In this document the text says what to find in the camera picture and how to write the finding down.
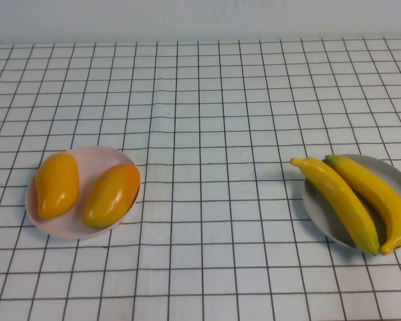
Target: banana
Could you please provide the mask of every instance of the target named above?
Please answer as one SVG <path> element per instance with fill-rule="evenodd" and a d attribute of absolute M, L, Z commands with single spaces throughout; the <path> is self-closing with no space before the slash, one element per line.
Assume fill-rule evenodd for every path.
<path fill-rule="evenodd" d="M 356 161 L 342 155 L 327 155 L 325 163 L 379 212 L 386 226 L 386 242 L 380 253 L 389 254 L 401 246 L 401 198 L 393 188 Z"/>
<path fill-rule="evenodd" d="M 379 250 L 376 227 L 348 184 L 331 167 L 316 158 L 292 158 L 289 162 L 299 167 L 330 202 L 356 247 L 376 255 Z"/>

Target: bowl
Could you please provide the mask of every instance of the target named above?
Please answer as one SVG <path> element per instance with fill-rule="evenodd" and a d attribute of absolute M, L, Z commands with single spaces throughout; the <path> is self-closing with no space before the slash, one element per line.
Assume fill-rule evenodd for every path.
<path fill-rule="evenodd" d="M 401 172 L 398 169 L 370 156 L 357 154 L 345 154 L 344 156 L 351 158 L 385 180 L 401 197 Z M 378 232 L 379 243 L 382 245 L 386 240 L 386 229 L 382 219 L 363 197 L 357 196 L 373 219 Z M 334 211 L 327 199 L 308 179 L 305 179 L 304 182 L 303 203 L 312 221 L 326 236 L 337 244 L 359 251 L 340 221 L 336 211 Z"/>
<path fill-rule="evenodd" d="M 112 226 L 96 229 L 82 222 L 82 213 L 88 204 L 92 189 L 98 177 L 108 168 L 117 164 L 132 164 L 132 160 L 123 152 L 103 146 L 87 146 L 67 150 L 74 156 L 79 168 L 80 193 L 76 204 L 67 213 L 53 219 L 42 219 L 37 209 L 37 191 L 35 179 L 31 180 L 25 194 L 27 214 L 42 231 L 63 239 L 85 239 L 94 237 L 115 227 L 131 210 Z"/>

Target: fake fruit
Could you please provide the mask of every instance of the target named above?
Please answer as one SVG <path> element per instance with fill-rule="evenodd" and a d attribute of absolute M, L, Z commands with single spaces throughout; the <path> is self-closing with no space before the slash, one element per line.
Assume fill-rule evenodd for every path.
<path fill-rule="evenodd" d="M 386 242 L 380 247 L 380 253 L 386 255 L 400 247 L 401 198 L 397 192 L 379 176 L 346 156 L 327 155 L 325 162 L 382 217 L 386 226 Z"/>
<path fill-rule="evenodd" d="M 115 224 L 129 211 L 139 188 L 140 172 L 135 165 L 109 168 L 96 181 L 82 221 L 98 229 Z"/>
<path fill-rule="evenodd" d="M 299 167 L 330 202 L 356 247 L 376 255 L 379 250 L 376 227 L 348 184 L 331 167 L 316 158 L 292 158 L 290 163 Z"/>
<path fill-rule="evenodd" d="M 79 196 L 76 159 L 67 152 L 49 156 L 35 174 L 39 216 L 52 219 L 69 211 Z"/>

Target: yellow mango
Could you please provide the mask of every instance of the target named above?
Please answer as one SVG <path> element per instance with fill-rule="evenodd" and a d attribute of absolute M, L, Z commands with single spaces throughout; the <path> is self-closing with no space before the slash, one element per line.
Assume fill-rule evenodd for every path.
<path fill-rule="evenodd" d="M 82 221 L 103 229 L 115 224 L 129 211 L 140 188 L 140 172 L 135 165 L 118 164 L 95 182 Z"/>
<path fill-rule="evenodd" d="M 78 164 L 73 155 L 49 156 L 35 175 L 39 216 L 52 219 L 69 211 L 79 197 Z"/>

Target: grid tablecloth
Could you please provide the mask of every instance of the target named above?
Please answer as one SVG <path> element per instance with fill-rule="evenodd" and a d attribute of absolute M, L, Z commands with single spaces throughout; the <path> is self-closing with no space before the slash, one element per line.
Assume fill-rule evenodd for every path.
<path fill-rule="evenodd" d="M 33 226 L 40 162 L 122 150 L 142 188 L 113 231 Z M 401 249 L 317 230 L 292 156 L 401 170 L 401 38 L 0 45 L 0 321 L 401 320 Z"/>

